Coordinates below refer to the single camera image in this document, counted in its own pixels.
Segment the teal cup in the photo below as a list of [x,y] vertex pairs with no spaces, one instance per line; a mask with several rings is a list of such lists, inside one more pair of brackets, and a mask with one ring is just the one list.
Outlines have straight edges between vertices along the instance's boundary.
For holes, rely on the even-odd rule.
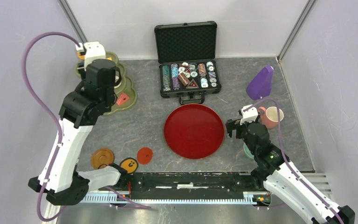
[[250,158],[250,159],[254,159],[254,155],[252,155],[252,153],[250,152],[248,146],[246,145],[246,143],[243,144],[243,150],[245,152],[245,155]]

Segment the green three-tier dessert stand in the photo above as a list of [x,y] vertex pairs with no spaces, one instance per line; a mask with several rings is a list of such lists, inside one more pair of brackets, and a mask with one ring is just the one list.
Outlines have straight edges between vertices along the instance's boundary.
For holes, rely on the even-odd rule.
[[[75,68],[75,73],[80,79],[84,79],[85,76],[85,70],[83,68],[84,55],[77,52],[77,56],[79,58],[79,61]],[[116,82],[118,82],[118,84],[115,86],[115,94],[117,96],[117,100],[115,104],[111,107],[110,111],[105,112],[103,114],[104,116],[109,116],[117,112],[122,112],[131,109],[138,100],[138,94],[135,90],[133,80],[129,76],[127,76],[126,66],[121,62],[119,62],[118,56],[113,52],[106,51],[106,59],[115,62],[116,66],[120,69],[120,78],[121,78],[121,80],[119,80],[119,74],[117,72]],[[83,94],[83,92],[85,91],[84,82],[81,81],[78,87],[76,87],[76,89],[79,89],[78,91]]]

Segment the pink mug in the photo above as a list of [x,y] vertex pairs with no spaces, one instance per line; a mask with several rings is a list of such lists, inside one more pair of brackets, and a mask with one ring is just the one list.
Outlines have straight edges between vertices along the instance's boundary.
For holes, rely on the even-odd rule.
[[258,112],[260,113],[261,123],[266,126],[267,129],[273,129],[278,126],[278,121],[284,119],[284,113],[281,109],[277,109],[275,106],[268,108],[259,107]]

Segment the pink triangular cake slice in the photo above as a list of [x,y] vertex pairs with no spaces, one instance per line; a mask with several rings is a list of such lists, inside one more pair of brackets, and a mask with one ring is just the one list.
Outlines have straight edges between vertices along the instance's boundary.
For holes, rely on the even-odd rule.
[[130,99],[130,97],[125,93],[125,92],[122,92],[120,94],[120,96],[117,98],[117,101],[116,101],[116,104],[118,106],[121,106],[123,105],[126,101],[128,101]]

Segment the brown wooden coaster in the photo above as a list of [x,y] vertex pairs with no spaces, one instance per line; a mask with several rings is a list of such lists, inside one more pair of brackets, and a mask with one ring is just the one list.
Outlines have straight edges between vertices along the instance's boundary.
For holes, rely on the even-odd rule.
[[104,168],[114,162],[115,156],[109,148],[96,150],[91,157],[91,165],[94,169]]

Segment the red round coaster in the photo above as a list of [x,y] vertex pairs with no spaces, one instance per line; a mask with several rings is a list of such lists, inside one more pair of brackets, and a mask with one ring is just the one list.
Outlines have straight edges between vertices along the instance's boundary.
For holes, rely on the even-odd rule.
[[153,158],[153,151],[149,147],[143,147],[138,150],[137,161],[142,165],[147,165]]

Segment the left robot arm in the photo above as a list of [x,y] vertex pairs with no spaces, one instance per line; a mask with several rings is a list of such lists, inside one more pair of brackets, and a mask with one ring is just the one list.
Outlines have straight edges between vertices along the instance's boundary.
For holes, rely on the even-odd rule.
[[80,203],[90,191],[106,186],[123,190],[128,184],[124,170],[109,164],[104,168],[78,172],[76,165],[83,144],[97,122],[117,100],[114,92],[120,69],[108,59],[96,59],[86,67],[85,78],[63,100],[59,111],[59,133],[49,163],[38,177],[29,180],[34,191],[46,194],[56,206]]

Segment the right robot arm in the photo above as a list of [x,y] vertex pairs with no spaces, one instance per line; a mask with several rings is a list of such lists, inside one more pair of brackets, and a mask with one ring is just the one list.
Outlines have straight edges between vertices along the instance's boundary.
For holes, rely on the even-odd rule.
[[229,137],[244,141],[257,163],[250,183],[255,190],[271,192],[294,210],[307,224],[353,224],[355,212],[339,206],[318,190],[269,139],[266,126],[258,121],[226,122]]

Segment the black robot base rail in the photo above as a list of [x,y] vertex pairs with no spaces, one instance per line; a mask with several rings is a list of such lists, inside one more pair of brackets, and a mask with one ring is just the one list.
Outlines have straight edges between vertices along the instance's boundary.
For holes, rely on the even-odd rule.
[[163,172],[133,173],[116,185],[88,192],[81,203],[111,207],[154,204],[235,204],[268,207],[272,195],[249,173],[241,172]]

